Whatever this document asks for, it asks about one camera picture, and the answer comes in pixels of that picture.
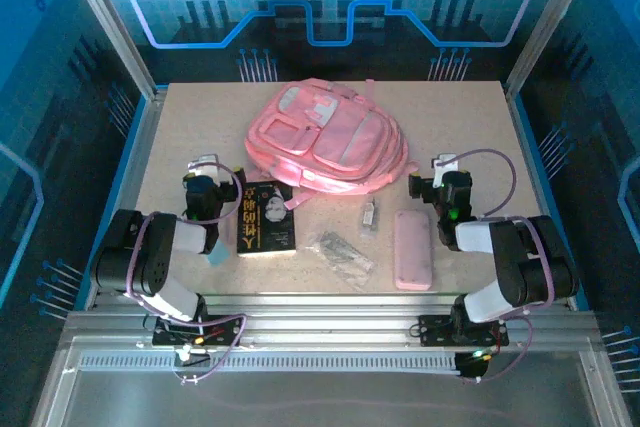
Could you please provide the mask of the black controller box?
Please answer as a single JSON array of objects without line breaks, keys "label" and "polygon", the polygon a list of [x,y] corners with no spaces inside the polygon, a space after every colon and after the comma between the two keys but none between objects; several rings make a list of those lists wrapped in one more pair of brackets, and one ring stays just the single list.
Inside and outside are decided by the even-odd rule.
[{"label": "black controller box", "polygon": [[483,350],[456,353],[454,357],[459,375],[468,379],[482,378],[488,370],[491,359],[492,354]]}]

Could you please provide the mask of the pink pencil case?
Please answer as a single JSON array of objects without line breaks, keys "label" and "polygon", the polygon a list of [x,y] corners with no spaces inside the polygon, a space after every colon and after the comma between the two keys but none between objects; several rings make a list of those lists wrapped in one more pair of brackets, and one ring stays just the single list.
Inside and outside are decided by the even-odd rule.
[{"label": "pink pencil case", "polygon": [[426,212],[399,210],[394,219],[394,282],[400,290],[427,291],[433,283],[430,220]]}]

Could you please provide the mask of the pink backpack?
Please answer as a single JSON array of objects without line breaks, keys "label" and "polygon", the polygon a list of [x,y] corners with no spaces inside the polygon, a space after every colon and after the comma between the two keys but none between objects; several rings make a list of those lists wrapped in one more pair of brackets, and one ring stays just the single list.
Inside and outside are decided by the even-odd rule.
[{"label": "pink backpack", "polygon": [[368,195],[419,167],[370,94],[316,78],[285,84],[250,123],[245,148],[260,172],[300,190],[289,210],[318,194]]}]

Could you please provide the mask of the clear bag of pens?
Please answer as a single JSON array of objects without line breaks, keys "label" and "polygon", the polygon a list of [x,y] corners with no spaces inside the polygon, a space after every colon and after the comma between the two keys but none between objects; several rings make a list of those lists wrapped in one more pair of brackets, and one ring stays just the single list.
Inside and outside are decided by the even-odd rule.
[{"label": "clear bag of pens", "polygon": [[353,290],[362,291],[371,278],[375,262],[335,231],[313,234],[304,246],[313,252]]}]

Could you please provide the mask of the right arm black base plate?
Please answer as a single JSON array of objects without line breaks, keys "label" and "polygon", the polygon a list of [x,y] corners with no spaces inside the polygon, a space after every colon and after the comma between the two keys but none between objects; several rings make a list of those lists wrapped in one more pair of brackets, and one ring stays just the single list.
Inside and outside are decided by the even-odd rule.
[{"label": "right arm black base plate", "polygon": [[418,317],[418,337],[423,347],[508,346],[507,329],[498,321],[473,323],[451,315]]}]

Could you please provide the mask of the small clear plastic packet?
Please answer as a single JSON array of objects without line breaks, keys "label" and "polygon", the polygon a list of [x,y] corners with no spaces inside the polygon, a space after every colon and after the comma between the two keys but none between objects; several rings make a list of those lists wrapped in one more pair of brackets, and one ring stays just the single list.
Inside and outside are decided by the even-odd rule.
[{"label": "small clear plastic packet", "polygon": [[362,207],[360,234],[364,237],[372,237],[376,235],[378,231],[378,219],[378,202],[371,197],[365,201]]}]

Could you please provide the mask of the aluminium table frame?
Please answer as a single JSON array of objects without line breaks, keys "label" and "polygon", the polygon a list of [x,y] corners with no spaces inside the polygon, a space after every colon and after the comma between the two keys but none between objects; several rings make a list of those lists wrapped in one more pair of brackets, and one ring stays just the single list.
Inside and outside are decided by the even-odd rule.
[{"label": "aluminium table frame", "polygon": [[[494,148],[517,171],[503,215],[543,213],[523,155],[524,137],[499,81],[346,82],[394,117],[422,176],[441,152]],[[151,133],[141,131],[132,158],[144,160],[126,180],[134,209],[181,212],[178,185],[188,161],[215,153],[224,163],[248,165],[249,123],[285,82],[176,83],[154,107]],[[201,292],[214,315],[244,313],[240,352],[473,352],[474,347],[421,347],[409,327],[422,314],[449,314],[463,290],[491,282],[493,260],[436,246],[434,290],[400,292],[393,282],[394,216],[425,209],[407,194],[406,175],[378,191],[379,230],[360,237],[364,197],[318,196],[295,210],[296,254],[231,258],[213,267],[178,252],[171,270]],[[375,262],[356,292],[313,252],[301,246],[315,233],[336,231]],[[69,313],[32,426],[251,427],[469,426],[633,427],[595,314],[561,300],[531,313],[528,353],[501,378],[473,385],[456,375],[400,372],[222,372],[181,385],[177,372],[86,371],[89,352],[170,352],[152,346],[155,318],[133,301],[91,287],[88,310]]]}]

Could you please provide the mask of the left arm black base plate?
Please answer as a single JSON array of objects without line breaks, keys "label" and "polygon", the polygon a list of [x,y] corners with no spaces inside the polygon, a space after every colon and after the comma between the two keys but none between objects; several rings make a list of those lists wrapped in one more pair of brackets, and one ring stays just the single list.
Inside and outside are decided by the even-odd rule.
[{"label": "left arm black base plate", "polygon": [[178,347],[231,346],[239,333],[241,320],[231,320],[210,327],[181,326],[157,318],[152,330],[152,345]]}]

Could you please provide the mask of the aluminium corner post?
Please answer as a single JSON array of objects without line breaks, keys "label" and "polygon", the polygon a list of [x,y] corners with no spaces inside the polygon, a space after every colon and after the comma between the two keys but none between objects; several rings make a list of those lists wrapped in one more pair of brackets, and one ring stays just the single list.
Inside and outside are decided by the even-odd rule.
[{"label": "aluminium corner post", "polygon": [[505,97],[519,94],[573,0],[548,0],[506,81]]},{"label": "aluminium corner post", "polygon": [[157,86],[112,1],[86,1],[141,94],[153,100],[158,93]]}]

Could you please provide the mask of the small light blue pad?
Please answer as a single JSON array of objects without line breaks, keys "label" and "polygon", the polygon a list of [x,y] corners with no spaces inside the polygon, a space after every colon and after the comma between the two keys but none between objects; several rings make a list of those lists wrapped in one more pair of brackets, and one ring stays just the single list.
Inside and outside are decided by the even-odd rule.
[{"label": "small light blue pad", "polygon": [[207,260],[212,266],[225,262],[230,257],[229,250],[223,242],[217,242],[207,255]]}]

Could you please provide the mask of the black book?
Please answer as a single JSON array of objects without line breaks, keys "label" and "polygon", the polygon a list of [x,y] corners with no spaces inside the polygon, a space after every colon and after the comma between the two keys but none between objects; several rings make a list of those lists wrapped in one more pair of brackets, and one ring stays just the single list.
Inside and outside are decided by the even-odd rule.
[{"label": "black book", "polygon": [[292,188],[279,181],[248,182],[237,211],[236,252],[240,257],[293,254],[294,212],[285,203]]}]

